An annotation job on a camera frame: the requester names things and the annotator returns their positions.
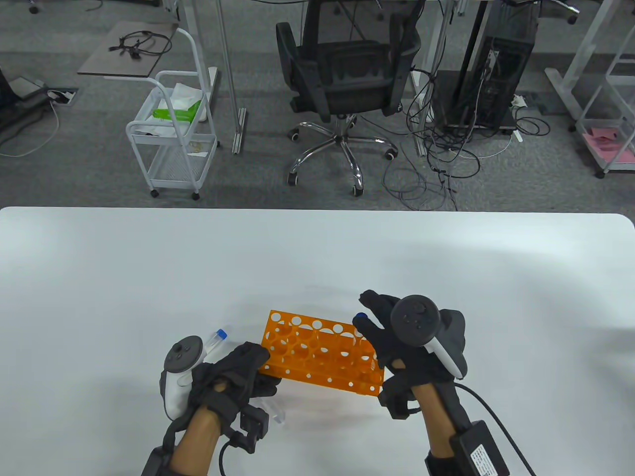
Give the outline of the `person's left hand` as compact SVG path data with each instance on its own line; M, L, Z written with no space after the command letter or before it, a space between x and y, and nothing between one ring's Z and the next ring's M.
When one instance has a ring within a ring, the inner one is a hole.
M218 362L200 363L192 371L188 409L207 408L231 425L251 398L277 394L281 378L260 371L269 358L266 348L245 342Z

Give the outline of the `person's right hand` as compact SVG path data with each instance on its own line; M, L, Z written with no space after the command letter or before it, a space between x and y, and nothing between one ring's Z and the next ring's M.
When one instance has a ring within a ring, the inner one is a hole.
M390 323L390 314L397 297L379 295L374 290L360 294L359 302L378 319L377 326L367 315L358 313L352 324L374 348L381 368L388 368L393 377L383 384L384 398L404 395L413 400L413 387L452 382L454 377L435 354L423 347L408 346L399 340Z

